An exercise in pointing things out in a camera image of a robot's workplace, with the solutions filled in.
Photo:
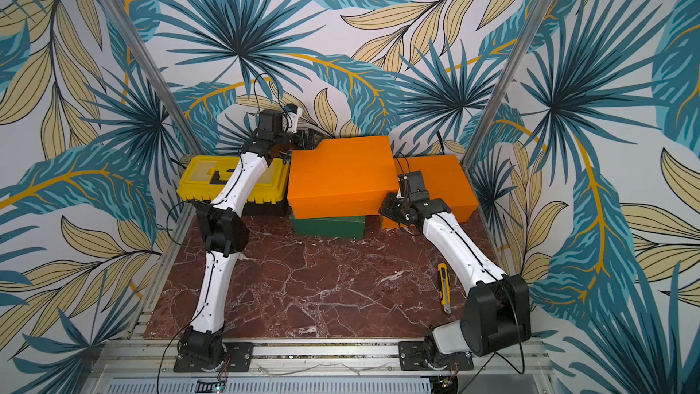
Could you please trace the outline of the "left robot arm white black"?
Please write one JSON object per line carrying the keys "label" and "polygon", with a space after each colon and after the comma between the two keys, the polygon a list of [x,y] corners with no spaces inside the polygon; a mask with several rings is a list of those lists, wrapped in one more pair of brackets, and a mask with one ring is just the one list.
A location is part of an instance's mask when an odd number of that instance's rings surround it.
{"label": "left robot arm white black", "polygon": [[293,104],[281,111],[261,111],[257,127],[244,142],[239,162],[222,191],[209,204],[195,204],[206,263],[194,315],[178,343],[178,363],[182,366],[219,371],[231,356],[222,342],[224,307],[233,268],[250,238],[242,212],[253,187],[274,159],[285,158],[295,149],[312,150],[317,146],[313,131],[297,131],[302,115],[302,109]]}

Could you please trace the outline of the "large orange shoebox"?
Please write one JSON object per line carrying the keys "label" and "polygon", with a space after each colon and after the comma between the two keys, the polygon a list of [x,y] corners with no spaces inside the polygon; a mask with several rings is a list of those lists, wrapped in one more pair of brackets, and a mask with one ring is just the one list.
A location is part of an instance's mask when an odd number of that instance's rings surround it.
{"label": "large orange shoebox", "polygon": [[397,190],[387,136],[322,140],[292,153],[287,199],[297,219],[377,215]]}

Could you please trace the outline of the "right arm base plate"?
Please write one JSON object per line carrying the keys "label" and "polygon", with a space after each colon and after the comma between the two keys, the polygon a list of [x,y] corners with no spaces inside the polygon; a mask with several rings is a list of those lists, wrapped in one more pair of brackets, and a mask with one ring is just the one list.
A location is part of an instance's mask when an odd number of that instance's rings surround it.
{"label": "right arm base plate", "polygon": [[473,370],[474,364],[468,352],[444,354],[426,340],[400,341],[398,344],[400,368],[403,371]]}

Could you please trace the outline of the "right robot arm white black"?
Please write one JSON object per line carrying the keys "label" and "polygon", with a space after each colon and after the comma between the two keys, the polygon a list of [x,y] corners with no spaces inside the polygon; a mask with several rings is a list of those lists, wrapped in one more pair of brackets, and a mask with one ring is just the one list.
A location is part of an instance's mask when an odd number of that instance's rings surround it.
{"label": "right robot arm white black", "polygon": [[461,228],[441,199],[432,199],[419,171],[398,177],[398,192],[389,193],[380,214],[421,231],[448,262],[466,293],[460,320],[430,328],[420,357],[441,370],[457,356],[483,357],[520,345],[532,337],[530,288],[520,275],[507,275]]}

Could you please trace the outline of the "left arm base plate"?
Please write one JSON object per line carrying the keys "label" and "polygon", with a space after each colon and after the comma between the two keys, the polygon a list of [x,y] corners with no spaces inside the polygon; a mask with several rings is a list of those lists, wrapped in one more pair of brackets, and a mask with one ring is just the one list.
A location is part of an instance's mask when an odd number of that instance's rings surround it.
{"label": "left arm base plate", "polygon": [[251,342],[222,342],[212,347],[180,344],[173,371],[175,373],[245,373],[253,357]]}

